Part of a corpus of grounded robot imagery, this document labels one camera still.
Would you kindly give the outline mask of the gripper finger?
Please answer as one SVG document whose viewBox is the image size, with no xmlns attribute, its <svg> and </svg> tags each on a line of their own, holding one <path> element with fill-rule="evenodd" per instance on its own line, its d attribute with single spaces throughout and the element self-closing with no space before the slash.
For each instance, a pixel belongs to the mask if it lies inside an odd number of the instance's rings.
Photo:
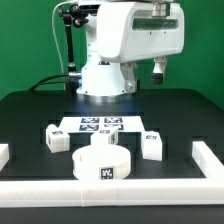
<svg viewBox="0 0 224 224">
<path fill-rule="evenodd" d="M 125 91 L 127 93 L 134 93 L 136 91 L 134 64 L 132 62 L 121 63 L 120 70 L 125 82 Z"/>
<path fill-rule="evenodd" d="M 153 85 L 161 85 L 163 83 L 167 61 L 168 59 L 166 56 L 156 57 L 154 59 L 154 69 L 151 75 L 151 82 Z"/>
</svg>

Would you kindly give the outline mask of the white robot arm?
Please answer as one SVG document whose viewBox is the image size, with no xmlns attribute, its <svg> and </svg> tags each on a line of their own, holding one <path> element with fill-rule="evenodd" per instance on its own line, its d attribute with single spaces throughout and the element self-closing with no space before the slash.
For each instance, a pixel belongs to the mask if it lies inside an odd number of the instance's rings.
<svg viewBox="0 0 224 224">
<path fill-rule="evenodd" d="M 174 0 L 79 0 L 87 14 L 87 62 L 80 97 L 114 102 L 137 89 L 135 63 L 152 59 L 152 82 L 164 81 L 167 60 L 184 46 L 184 12 Z"/>
</svg>

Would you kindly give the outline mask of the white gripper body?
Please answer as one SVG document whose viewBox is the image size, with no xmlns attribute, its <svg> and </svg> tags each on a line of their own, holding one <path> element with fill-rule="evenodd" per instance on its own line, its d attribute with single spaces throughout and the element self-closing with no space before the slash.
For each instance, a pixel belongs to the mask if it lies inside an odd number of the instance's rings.
<svg viewBox="0 0 224 224">
<path fill-rule="evenodd" d="M 121 63 L 178 54 L 184 13 L 178 3 L 106 2 L 97 13 L 98 54 Z"/>
</svg>

